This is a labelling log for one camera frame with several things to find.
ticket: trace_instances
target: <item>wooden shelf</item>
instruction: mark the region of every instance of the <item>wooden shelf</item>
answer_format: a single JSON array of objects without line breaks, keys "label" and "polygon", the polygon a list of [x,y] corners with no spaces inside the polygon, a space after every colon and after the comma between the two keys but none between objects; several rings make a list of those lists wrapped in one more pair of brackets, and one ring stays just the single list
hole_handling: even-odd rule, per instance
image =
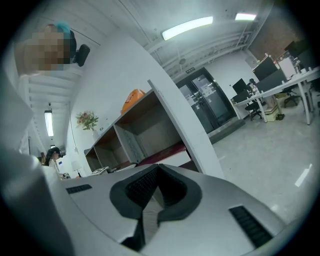
[{"label": "wooden shelf", "polygon": [[140,163],[172,145],[181,138],[153,91],[135,102],[102,134],[87,152],[86,158],[98,160],[101,167],[115,168]]}]

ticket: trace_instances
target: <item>potted flower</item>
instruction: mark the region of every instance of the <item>potted flower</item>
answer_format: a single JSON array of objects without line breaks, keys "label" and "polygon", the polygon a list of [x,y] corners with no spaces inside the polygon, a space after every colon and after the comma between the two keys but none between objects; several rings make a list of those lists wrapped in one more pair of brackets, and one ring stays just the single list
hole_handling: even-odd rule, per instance
[{"label": "potted flower", "polygon": [[95,130],[99,117],[93,111],[85,111],[76,115],[77,127],[82,126],[83,130],[92,130],[92,137],[96,141],[99,138],[98,132]]}]

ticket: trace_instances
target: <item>flower arrangement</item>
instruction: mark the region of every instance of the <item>flower arrangement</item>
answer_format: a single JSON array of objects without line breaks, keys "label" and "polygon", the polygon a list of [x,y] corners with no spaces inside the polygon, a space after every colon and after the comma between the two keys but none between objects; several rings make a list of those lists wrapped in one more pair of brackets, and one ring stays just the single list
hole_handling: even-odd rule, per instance
[{"label": "flower arrangement", "polygon": [[97,126],[99,117],[95,115],[93,111],[85,111],[83,113],[79,113],[76,115],[76,123],[77,127],[82,126],[83,130],[92,130],[94,131],[94,127]]}]

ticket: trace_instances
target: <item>computer monitor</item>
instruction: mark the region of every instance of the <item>computer monitor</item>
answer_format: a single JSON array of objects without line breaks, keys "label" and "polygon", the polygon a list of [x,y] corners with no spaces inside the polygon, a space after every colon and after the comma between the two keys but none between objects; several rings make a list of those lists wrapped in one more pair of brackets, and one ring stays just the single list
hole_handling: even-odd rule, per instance
[{"label": "computer monitor", "polygon": [[247,85],[245,81],[241,78],[238,82],[232,86],[232,88],[235,90],[236,94],[240,94],[243,91],[247,90]]},{"label": "computer monitor", "polygon": [[271,75],[258,82],[256,87],[260,92],[266,92],[274,87],[282,85],[282,81],[286,82],[287,78],[282,69],[277,69],[276,72],[273,72]]},{"label": "computer monitor", "polygon": [[300,63],[303,65],[303,67],[306,69],[306,71],[309,70],[309,68],[315,68],[318,66],[317,60],[314,57],[314,54],[311,49],[307,49],[304,52],[302,52],[298,56]]},{"label": "computer monitor", "polygon": [[259,66],[257,66],[253,70],[253,73],[259,79],[259,81],[262,81],[263,79],[270,76],[273,72],[276,72],[277,70],[278,69],[274,64],[273,60],[270,57],[267,57],[264,61],[262,61],[259,64]]},{"label": "computer monitor", "polygon": [[233,97],[233,100],[235,103],[239,103],[239,102],[243,102],[244,100],[246,100],[247,98],[250,98],[250,94],[248,93],[247,90],[243,90],[242,92],[240,92],[239,94],[237,94],[236,96]]}]

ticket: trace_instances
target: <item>office desk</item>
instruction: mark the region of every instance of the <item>office desk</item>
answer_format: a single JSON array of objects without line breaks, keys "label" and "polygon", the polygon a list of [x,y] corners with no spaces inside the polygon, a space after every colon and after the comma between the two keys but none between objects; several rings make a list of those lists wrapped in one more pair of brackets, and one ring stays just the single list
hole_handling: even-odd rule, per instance
[{"label": "office desk", "polygon": [[[266,92],[263,92],[261,91],[260,93],[256,93],[255,95],[251,96],[250,98],[246,99],[246,100],[243,100],[239,103],[236,103],[234,104],[234,109],[236,112],[239,112],[239,109],[238,109],[238,106],[241,106],[241,105],[245,105],[247,103],[249,103],[250,101],[252,100],[256,100],[256,99],[259,99],[261,97],[268,97],[268,96],[272,96],[272,95],[275,95],[275,94],[278,94],[278,93],[281,93],[285,88],[288,88],[290,86],[293,86],[295,84],[298,84],[298,87],[299,87],[299,91],[300,91],[300,94],[301,94],[301,97],[302,97],[302,101],[303,101],[303,105],[304,105],[304,109],[305,109],[305,117],[306,117],[306,124],[307,125],[310,125],[310,114],[309,114],[309,111],[308,111],[308,104],[307,104],[307,99],[306,99],[306,95],[305,95],[305,91],[302,87],[302,84],[301,82],[303,81],[306,81],[307,83],[310,82],[310,81],[313,81],[315,79],[318,79],[320,78],[320,67],[316,67],[314,69],[310,69],[309,68],[309,71],[304,73],[304,74],[296,74],[294,77],[292,77],[291,80],[283,83],[283,84],[280,84]],[[266,117],[266,114],[265,114],[265,111],[261,105],[261,102],[259,100],[257,100],[257,103],[259,104],[259,107],[260,107],[260,111],[262,113],[262,116],[263,116],[263,120],[264,122],[266,123],[267,122],[267,117]]]}]

